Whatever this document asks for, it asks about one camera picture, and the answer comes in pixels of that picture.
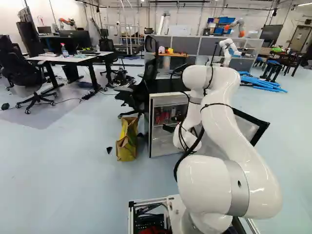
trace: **yellow object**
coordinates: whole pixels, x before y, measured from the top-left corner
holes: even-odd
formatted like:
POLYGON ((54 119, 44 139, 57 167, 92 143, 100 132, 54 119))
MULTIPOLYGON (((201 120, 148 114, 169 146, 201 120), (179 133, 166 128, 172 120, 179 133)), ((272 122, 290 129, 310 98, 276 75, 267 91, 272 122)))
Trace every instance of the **yellow object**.
POLYGON ((168 48, 168 54, 173 54, 174 53, 174 50, 173 50, 173 48, 168 48))
POLYGON ((118 161, 133 161, 137 156, 137 117, 121 118, 120 139, 116 141, 118 161))

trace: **green object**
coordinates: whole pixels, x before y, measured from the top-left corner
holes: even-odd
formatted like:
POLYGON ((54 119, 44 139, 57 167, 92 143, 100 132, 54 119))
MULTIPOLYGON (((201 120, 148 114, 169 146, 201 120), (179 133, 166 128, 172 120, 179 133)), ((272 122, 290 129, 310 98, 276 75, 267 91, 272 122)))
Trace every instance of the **green object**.
POLYGON ((274 51, 274 52, 283 52, 283 50, 282 50, 281 47, 274 47, 274 48, 272 48, 271 51, 274 51))

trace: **door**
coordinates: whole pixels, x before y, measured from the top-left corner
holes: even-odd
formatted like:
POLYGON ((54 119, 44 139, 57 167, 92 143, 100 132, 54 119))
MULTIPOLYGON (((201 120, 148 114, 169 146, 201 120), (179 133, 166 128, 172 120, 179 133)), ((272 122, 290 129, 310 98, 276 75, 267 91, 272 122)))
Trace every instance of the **door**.
POLYGON ((296 51, 301 51, 304 43, 306 42, 311 28, 308 26, 298 25, 295 33, 293 34, 292 40, 289 43, 289 47, 296 51))

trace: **ceiling light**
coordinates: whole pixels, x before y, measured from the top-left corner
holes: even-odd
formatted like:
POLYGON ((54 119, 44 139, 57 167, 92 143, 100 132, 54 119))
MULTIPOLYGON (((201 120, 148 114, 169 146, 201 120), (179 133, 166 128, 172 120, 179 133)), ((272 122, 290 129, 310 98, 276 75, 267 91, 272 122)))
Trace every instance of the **ceiling light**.
POLYGON ((310 5, 312 4, 312 2, 308 2, 308 3, 303 3, 303 4, 299 4, 298 6, 305 6, 305 5, 310 5))

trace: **blue box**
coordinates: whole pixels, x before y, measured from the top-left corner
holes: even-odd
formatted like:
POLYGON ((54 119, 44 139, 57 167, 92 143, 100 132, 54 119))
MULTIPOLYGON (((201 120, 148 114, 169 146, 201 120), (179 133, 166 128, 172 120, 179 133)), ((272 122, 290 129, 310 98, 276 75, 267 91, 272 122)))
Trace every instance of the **blue box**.
POLYGON ((223 34, 223 28, 215 28, 214 33, 216 34, 223 34))
POLYGON ((219 17, 219 23, 232 23, 235 18, 230 17, 219 17))

